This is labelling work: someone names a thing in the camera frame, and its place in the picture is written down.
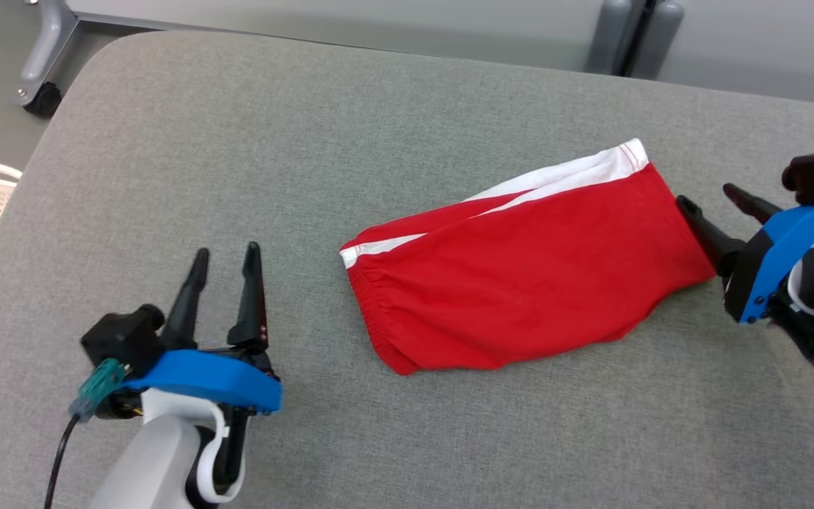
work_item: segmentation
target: gray table leg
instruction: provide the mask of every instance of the gray table leg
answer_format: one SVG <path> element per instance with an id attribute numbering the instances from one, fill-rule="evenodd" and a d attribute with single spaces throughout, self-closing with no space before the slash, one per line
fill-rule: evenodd
<path id="1" fill-rule="evenodd" d="M 649 26 L 639 44 L 636 61 L 630 69 L 631 78 L 658 80 L 684 13 L 684 6 L 673 0 L 665 0 L 655 6 L 649 17 Z"/>
<path id="2" fill-rule="evenodd" d="M 630 46 L 633 30 L 639 22 L 643 4 L 643 0 L 602 1 L 585 72 L 617 74 L 620 61 L 627 52 L 627 46 Z"/>
<path id="3" fill-rule="evenodd" d="M 27 106 L 35 99 L 78 23 L 65 0 L 38 0 L 36 3 L 42 27 L 23 70 L 20 70 L 20 84 L 12 96 L 12 103 L 18 106 Z"/>

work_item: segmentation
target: folded shorts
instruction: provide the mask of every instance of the folded shorts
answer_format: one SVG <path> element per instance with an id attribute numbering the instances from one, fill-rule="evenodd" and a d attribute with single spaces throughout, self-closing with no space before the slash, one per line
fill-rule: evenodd
<path id="1" fill-rule="evenodd" d="M 614 341 L 714 276 L 639 139 L 372 226 L 340 255 L 372 347 L 402 375 Z"/>

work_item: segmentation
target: chair leg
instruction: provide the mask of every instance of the chair leg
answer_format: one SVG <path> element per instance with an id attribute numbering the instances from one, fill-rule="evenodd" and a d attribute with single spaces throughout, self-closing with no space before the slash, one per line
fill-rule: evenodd
<path id="1" fill-rule="evenodd" d="M 68 39 L 71 38 L 71 33 L 77 27 L 78 19 L 65 4 L 65 0 L 39 0 L 36 8 L 40 10 L 42 20 L 40 36 L 36 39 L 23 69 L 20 70 L 20 83 L 14 91 L 12 103 L 25 107 L 28 112 L 52 116 L 54 85 L 45 87 L 45 90 L 48 90 L 45 98 L 40 97 L 39 92 L 44 88 L 46 75 L 52 70 Z M 45 107 L 42 109 L 39 107 L 41 99 L 45 99 Z"/>

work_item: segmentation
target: gray fabric surface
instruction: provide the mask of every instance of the gray fabric surface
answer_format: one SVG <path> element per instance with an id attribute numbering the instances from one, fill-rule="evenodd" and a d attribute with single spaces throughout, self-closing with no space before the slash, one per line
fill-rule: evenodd
<path id="1" fill-rule="evenodd" d="M 749 236 L 721 184 L 791 204 L 779 174 L 814 151 L 814 104 L 257 36 L 113 43 L 0 222 L 0 507 L 41 505 L 80 335 L 167 308 L 208 246 L 198 333 L 222 344 L 251 239 L 285 409 L 252 423 L 232 507 L 814 506 L 814 370 L 733 324 L 716 281 L 623 341 L 504 370 L 402 378 L 372 352 L 342 242 L 634 136 Z M 138 426 L 79 426 L 58 505 L 86 505 Z"/>

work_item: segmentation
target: black cable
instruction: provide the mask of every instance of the black cable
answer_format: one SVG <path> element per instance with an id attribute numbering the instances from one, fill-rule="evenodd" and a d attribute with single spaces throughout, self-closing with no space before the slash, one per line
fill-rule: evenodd
<path id="1" fill-rule="evenodd" d="M 59 469 L 61 469 L 61 457 L 65 455 L 65 447 L 68 445 L 68 438 L 71 438 L 71 431 L 74 431 L 74 426 L 78 420 L 81 420 L 81 414 L 74 414 L 71 420 L 68 421 L 68 426 L 65 432 L 61 435 L 61 442 L 59 442 L 59 449 L 55 451 L 55 461 L 52 462 L 52 473 L 49 474 L 49 488 L 46 489 L 46 501 L 42 504 L 42 509 L 52 509 L 52 497 L 55 496 L 55 483 L 59 479 Z"/>

